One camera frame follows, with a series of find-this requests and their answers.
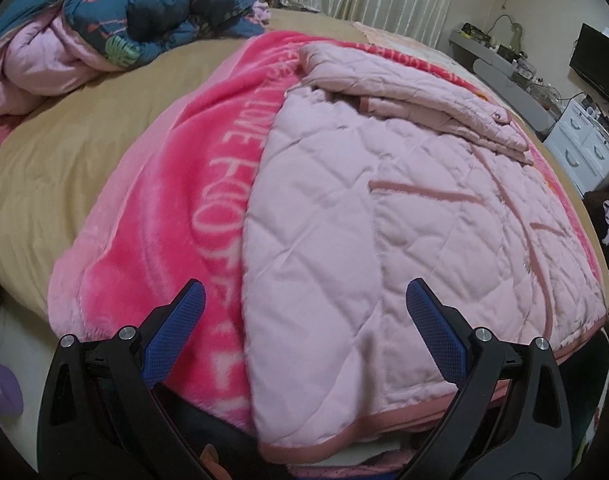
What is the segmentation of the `pink quilted jacket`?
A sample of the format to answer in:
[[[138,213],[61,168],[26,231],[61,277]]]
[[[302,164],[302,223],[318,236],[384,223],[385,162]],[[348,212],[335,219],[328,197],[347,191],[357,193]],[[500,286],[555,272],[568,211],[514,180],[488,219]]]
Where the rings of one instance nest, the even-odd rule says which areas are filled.
[[[252,416],[280,464],[446,411],[455,389],[405,305],[414,278],[560,357],[607,315],[582,230],[505,108],[358,48],[312,42],[299,62],[242,243]]]

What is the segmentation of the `pink cartoon fleece blanket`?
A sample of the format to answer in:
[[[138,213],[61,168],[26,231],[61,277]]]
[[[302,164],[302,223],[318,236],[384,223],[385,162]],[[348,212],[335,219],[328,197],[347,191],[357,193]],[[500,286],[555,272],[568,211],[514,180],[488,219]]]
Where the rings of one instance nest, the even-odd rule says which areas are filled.
[[[560,357],[607,313],[576,211],[504,106],[426,58],[269,32],[122,157],[48,317],[96,340],[201,281],[169,388],[265,446],[328,451],[453,396],[405,307],[413,278]]]

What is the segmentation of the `tan bed sheet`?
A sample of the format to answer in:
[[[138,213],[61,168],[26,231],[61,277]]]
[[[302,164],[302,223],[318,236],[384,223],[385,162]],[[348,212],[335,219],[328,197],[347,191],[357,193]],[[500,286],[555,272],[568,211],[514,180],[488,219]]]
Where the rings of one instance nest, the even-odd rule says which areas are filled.
[[[144,320],[192,278],[213,322],[244,318],[245,219],[269,133],[312,42],[358,48],[461,84],[440,66],[291,13],[257,38],[176,49],[67,96],[0,146],[0,283],[54,332],[95,339]],[[536,166],[577,211],[539,148]]]

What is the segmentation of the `white drawer cabinet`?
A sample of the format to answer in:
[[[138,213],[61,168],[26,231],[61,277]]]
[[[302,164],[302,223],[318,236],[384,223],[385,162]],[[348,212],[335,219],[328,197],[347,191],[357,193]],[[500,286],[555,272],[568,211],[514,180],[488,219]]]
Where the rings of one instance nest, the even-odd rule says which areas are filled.
[[[544,141],[580,195],[609,188],[609,133],[570,101]]]

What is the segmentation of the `black flat television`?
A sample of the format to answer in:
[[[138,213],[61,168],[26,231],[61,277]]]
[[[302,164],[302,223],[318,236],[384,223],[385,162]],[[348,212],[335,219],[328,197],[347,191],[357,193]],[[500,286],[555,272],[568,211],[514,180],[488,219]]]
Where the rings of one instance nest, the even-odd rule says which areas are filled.
[[[569,66],[609,102],[609,37],[581,26]]]

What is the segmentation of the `light pink patterned blanket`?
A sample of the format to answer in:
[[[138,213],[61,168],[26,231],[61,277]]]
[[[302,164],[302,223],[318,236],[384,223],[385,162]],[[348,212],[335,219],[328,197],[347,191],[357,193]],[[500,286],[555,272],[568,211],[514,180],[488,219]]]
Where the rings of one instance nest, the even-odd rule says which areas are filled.
[[[374,46],[377,47],[396,50],[413,56],[413,58],[420,58],[421,60],[431,62],[431,64],[440,66],[451,74],[457,75],[468,81],[478,90],[485,92],[486,94],[491,93],[491,89],[487,86],[487,84],[478,79],[474,74],[469,73],[466,68],[439,50],[427,47],[426,44],[422,44],[421,42],[412,38],[400,36],[394,34],[393,32],[386,32],[385,30],[373,28],[360,22],[354,22],[353,25],[355,25],[356,29],[362,32],[365,38],[367,38],[367,42],[369,44],[374,44]]]

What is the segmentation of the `blue flamingo comforter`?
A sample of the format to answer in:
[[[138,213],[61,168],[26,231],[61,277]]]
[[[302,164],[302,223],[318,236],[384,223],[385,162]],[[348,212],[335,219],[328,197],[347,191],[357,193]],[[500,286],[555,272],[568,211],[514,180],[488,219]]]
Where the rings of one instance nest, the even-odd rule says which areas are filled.
[[[0,15],[0,116],[201,38],[261,35],[270,18],[261,0],[14,0]]]

